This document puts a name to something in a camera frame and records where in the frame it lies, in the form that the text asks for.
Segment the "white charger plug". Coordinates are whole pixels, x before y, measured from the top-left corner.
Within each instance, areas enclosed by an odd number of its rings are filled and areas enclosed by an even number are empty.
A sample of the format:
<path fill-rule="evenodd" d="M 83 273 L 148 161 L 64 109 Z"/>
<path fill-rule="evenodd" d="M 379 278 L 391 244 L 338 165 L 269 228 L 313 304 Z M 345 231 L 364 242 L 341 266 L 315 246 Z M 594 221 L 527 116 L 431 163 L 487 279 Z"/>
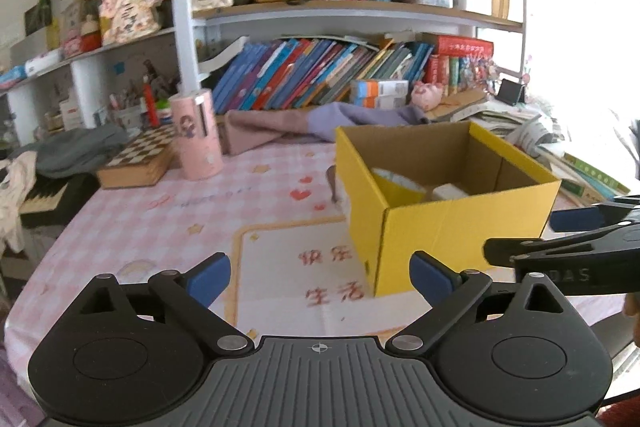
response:
<path fill-rule="evenodd" d="M 468 197 L 469 193 L 453 183 L 446 183 L 433 188 L 431 199 L 433 200 L 457 200 Z"/>

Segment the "pile of papers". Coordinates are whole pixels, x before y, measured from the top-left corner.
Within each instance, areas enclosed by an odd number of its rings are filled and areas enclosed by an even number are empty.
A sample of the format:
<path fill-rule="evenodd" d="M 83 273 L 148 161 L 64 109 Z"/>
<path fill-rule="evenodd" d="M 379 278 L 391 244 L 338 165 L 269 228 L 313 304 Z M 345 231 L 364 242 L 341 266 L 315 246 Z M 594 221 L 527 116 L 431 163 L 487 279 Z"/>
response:
<path fill-rule="evenodd" d="M 511 106 L 483 91 L 471 90 L 443 98 L 427 117 L 439 122 L 471 121 L 508 141 L 560 179 L 561 194 L 575 206 L 639 193 L 639 181 L 623 176 L 613 157 L 572 141 L 556 120 L 535 104 Z"/>

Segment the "yellow cardboard box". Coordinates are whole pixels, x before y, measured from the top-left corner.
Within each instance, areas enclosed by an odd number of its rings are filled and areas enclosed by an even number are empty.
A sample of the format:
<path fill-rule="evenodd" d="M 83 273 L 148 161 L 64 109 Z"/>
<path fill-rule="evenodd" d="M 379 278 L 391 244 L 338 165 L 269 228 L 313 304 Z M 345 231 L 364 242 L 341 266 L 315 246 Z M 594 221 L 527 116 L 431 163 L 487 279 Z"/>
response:
<path fill-rule="evenodd" d="M 518 148 L 472 122 L 405 127 L 341 127 L 336 193 L 375 296 L 408 291 L 409 259 L 425 251 L 454 271 L 488 267 L 491 237 L 541 236 L 560 181 Z M 424 202 L 390 207 L 373 168 L 423 186 Z M 469 193 L 433 200 L 453 183 Z"/>

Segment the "pink checkered table mat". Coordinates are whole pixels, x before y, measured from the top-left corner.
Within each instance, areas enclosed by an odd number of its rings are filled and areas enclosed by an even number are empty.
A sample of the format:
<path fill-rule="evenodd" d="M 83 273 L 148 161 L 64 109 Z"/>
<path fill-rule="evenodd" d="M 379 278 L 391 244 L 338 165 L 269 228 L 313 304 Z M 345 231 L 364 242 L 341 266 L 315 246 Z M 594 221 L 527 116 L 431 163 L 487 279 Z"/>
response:
<path fill-rule="evenodd" d="M 194 182 L 170 170 L 156 185 L 99 191 L 44 255 L 6 321 L 12 367 L 96 275 L 120 283 L 186 271 L 217 251 L 238 256 L 214 310 L 261 335 L 390 337 L 427 310 L 415 291 L 374 297 L 326 169 L 331 144 L 273 145 L 230 158 Z"/>

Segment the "wooden chess box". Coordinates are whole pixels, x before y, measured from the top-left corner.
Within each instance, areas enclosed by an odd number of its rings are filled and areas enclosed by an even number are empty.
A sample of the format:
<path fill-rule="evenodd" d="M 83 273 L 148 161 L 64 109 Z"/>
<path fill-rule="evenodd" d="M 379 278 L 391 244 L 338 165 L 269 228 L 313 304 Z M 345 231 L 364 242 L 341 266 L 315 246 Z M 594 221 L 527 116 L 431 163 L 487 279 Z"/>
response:
<path fill-rule="evenodd" d="M 174 134 L 172 126 L 142 132 L 98 170 L 101 187 L 118 190 L 157 184 L 174 161 Z"/>

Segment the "black phone stand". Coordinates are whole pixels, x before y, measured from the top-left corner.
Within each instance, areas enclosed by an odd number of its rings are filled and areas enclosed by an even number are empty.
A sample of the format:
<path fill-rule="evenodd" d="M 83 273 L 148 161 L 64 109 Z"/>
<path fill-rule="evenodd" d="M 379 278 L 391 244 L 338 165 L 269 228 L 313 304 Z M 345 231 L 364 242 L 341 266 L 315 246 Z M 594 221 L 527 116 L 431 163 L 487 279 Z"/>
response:
<path fill-rule="evenodd" d="M 525 102 L 526 86 L 519 81 L 503 79 L 496 94 L 496 99 L 504 104 L 515 106 Z"/>

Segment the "pink purple cloth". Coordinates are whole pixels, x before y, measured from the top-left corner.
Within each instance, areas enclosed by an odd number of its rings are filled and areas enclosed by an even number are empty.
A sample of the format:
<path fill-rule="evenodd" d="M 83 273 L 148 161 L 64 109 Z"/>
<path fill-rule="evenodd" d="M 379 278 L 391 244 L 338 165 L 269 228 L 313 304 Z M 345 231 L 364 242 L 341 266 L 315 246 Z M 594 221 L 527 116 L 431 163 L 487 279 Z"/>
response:
<path fill-rule="evenodd" d="M 379 109 L 333 102 L 312 109 L 229 110 L 218 131 L 222 151 L 236 156 L 269 143 L 334 143 L 341 127 L 429 122 L 423 110 L 412 105 Z"/>

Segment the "pink cartoon humidifier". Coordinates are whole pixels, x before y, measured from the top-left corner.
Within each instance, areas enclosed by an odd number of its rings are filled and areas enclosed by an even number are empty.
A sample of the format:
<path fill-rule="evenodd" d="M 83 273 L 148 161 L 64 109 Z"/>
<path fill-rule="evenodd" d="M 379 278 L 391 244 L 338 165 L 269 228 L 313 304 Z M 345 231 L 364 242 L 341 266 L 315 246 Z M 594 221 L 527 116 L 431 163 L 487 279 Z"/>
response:
<path fill-rule="evenodd" d="M 169 104 L 175 128 L 175 149 L 184 177 L 198 181 L 216 176 L 224 162 L 212 90 L 178 93 L 169 99 Z"/>

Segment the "grey garment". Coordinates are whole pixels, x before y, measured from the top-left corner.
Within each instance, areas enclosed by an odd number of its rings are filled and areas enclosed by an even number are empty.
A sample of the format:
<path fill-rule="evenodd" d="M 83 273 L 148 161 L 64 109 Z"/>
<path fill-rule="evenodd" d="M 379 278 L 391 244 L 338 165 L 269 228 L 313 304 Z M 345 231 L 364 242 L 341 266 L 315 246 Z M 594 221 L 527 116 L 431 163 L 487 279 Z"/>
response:
<path fill-rule="evenodd" d="M 62 179 L 81 173 L 95 173 L 129 143 L 126 130 L 116 124 L 93 129 L 73 129 L 14 150 L 10 159 L 35 152 L 36 173 Z"/>

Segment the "pink pig figurine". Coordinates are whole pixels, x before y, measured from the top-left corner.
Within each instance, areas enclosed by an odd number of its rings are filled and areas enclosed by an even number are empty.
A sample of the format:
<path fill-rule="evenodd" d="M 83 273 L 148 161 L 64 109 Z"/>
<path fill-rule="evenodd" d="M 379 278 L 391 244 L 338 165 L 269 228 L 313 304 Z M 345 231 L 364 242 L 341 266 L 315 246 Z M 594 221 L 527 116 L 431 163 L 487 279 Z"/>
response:
<path fill-rule="evenodd" d="M 439 106 L 441 101 L 442 87 L 437 83 L 417 81 L 412 88 L 410 103 L 423 110 L 424 113 Z"/>

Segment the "cream shirt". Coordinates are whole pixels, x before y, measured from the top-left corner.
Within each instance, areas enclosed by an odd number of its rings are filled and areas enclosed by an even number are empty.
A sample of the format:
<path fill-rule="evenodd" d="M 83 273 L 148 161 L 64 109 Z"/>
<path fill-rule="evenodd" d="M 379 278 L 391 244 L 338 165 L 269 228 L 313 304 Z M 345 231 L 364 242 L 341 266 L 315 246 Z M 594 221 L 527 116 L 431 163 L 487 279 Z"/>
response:
<path fill-rule="evenodd" d="M 34 150 L 1 161 L 1 248 L 9 247 L 14 253 L 24 249 L 20 210 L 36 182 L 36 161 Z"/>

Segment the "orange white carton box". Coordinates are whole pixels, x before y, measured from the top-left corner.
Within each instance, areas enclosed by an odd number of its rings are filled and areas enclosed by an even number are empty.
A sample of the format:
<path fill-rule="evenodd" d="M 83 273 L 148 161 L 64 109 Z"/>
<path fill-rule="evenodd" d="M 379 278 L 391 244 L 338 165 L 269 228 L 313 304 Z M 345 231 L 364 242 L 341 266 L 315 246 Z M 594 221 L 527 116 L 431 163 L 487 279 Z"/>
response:
<path fill-rule="evenodd" d="M 352 105 L 395 109 L 407 104 L 407 80 L 354 80 L 350 84 L 349 103 Z"/>

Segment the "red book box set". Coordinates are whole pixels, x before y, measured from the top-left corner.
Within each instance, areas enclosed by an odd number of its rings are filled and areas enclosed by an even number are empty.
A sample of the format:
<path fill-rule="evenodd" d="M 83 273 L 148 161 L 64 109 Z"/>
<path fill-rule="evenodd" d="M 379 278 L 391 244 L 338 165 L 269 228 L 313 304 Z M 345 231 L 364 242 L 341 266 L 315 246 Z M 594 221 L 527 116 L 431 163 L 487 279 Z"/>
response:
<path fill-rule="evenodd" d="M 453 36 L 423 34 L 422 40 L 434 46 L 435 53 L 454 57 L 477 57 L 490 60 L 494 55 L 494 44 L 490 41 Z"/>

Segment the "pink plush doll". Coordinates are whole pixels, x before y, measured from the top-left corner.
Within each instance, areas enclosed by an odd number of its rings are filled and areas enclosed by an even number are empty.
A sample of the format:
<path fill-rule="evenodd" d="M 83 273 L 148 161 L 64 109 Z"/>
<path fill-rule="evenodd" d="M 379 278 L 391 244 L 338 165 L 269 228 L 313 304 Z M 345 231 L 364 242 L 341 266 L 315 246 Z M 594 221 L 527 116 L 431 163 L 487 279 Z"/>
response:
<path fill-rule="evenodd" d="M 104 46 L 127 43 L 160 30 L 157 8 L 163 0 L 102 0 L 99 17 Z"/>

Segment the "white bookshelf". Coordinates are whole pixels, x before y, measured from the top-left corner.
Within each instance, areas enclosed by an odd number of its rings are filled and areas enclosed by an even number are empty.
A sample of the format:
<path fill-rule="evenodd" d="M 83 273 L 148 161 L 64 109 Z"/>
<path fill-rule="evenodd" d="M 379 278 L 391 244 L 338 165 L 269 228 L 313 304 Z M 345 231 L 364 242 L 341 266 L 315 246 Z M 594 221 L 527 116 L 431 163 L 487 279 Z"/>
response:
<path fill-rule="evenodd" d="M 25 10 L 36 1 L 1 0 L 2 36 L 13 34 Z M 500 17 L 397 2 L 312 0 L 299 5 L 250 4 L 189 12 L 187 1 L 172 2 L 175 15 L 171 28 L 76 55 L 6 91 L 18 142 L 34 142 L 36 129 L 53 107 L 49 84 L 57 70 L 70 76 L 82 123 L 87 128 L 94 127 L 94 112 L 105 106 L 108 95 L 120 86 L 114 64 L 128 60 L 134 52 L 148 52 L 157 63 L 177 66 L 186 89 L 194 90 L 205 78 L 204 55 L 216 53 L 224 44 L 242 36 L 266 40 L 302 35 L 382 36 L 401 31 L 473 35 L 480 28 L 520 34 L 524 30 L 522 23 Z"/>

